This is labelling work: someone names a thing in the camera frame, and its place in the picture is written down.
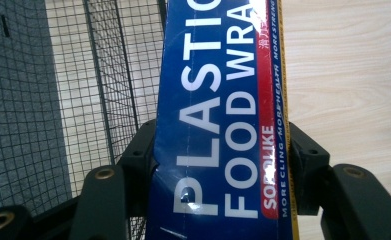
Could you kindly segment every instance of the blue box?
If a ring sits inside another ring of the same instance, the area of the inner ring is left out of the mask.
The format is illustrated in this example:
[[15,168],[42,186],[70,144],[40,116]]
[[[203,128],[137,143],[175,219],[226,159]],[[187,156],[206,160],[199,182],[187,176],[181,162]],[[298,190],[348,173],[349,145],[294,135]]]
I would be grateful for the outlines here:
[[169,0],[146,239],[297,239],[280,3]]

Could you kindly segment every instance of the black metal mesh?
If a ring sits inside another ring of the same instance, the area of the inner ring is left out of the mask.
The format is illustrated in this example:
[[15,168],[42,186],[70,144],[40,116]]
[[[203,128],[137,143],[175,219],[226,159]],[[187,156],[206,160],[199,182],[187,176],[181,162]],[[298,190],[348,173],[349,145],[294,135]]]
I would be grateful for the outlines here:
[[[0,1],[0,206],[37,215],[79,195],[156,117],[159,3],[86,3]],[[143,238],[145,219],[131,224]]]

